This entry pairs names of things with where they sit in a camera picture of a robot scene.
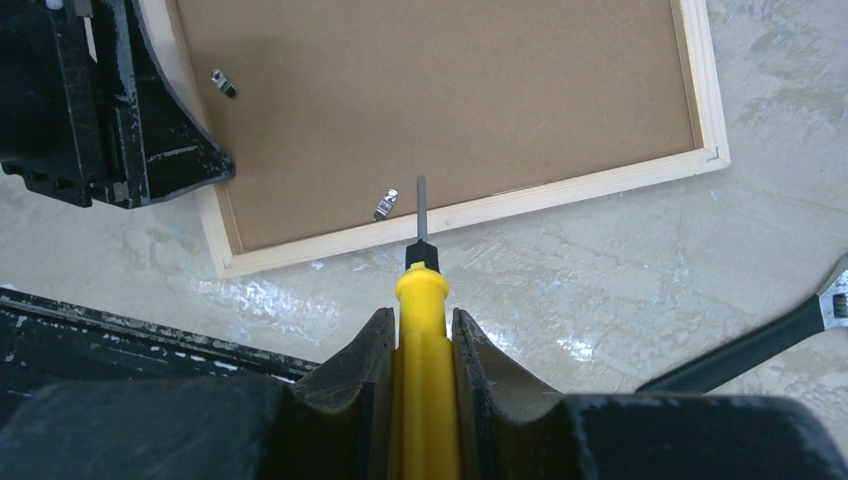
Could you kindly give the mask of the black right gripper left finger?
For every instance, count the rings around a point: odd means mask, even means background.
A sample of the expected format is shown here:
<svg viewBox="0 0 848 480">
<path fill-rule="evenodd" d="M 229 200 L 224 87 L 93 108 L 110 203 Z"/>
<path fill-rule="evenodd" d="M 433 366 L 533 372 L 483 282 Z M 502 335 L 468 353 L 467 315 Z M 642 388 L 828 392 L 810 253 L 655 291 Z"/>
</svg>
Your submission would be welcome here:
<svg viewBox="0 0 848 480">
<path fill-rule="evenodd" d="M 5 479 L 385 479 L 395 315 L 295 383 L 268 375 L 65 382 L 1 431 Z"/>
</svg>

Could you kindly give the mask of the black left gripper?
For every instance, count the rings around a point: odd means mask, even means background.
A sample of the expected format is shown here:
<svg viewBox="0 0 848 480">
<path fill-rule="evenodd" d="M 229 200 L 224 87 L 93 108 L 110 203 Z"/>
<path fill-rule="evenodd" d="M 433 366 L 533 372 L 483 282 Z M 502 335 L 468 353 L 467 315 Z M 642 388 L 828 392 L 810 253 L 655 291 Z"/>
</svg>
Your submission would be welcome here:
<svg viewBox="0 0 848 480">
<path fill-rule="evenodd" d="M 1 4 L 1 171 L 79 207 L 134 209 L 230 179 L 233 158 L 178 98 L 137 1 L 95 1 L 95 105 L 72 6 Z M 100 133 L 108 174 L 100 184 Z"/>
</svg>

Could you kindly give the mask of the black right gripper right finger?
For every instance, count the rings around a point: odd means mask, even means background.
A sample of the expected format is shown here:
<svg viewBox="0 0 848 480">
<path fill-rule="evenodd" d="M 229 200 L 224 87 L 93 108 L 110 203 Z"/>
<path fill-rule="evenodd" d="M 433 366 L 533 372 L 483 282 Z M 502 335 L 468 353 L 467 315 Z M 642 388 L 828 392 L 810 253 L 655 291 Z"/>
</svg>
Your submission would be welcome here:
<svg viewBox="0 0 848 480">
<path fill-rule="evenodd" d="M 468 479 L 843 479 L 822 423 L 781 397 L 563 393 L 452 314 Z"/>
</svg>

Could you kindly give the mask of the yellow handled screwdriver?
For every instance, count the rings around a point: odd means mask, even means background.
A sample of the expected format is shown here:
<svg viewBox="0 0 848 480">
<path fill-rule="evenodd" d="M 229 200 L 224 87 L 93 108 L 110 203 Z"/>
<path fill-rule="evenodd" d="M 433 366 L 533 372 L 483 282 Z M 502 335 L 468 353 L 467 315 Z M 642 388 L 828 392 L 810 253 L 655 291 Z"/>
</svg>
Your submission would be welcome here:
<svg viewBox="0 0 848 480">
<path fill-rule="evenodd" d="M 449 283 L 428 241 L 426 179 L 416 184 L 416 240 L 395 286 L 398 341 L 393 354 L 391 479 L 459 479 L 461 435 L 453 345 L 445 302 Z"/>
</svg>

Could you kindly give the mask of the wooden picture frame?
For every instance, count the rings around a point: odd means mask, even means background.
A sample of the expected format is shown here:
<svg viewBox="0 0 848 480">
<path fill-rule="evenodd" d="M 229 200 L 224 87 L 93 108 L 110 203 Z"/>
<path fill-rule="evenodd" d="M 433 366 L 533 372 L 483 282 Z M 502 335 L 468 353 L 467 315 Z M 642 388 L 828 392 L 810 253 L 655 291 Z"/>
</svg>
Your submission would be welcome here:
<svg viewBox="0 0 848 480">
<path fill-rule="evenodd" d="M 221 278 L 726 168 L 702 1 L 145 1 Z"/>
</svg>

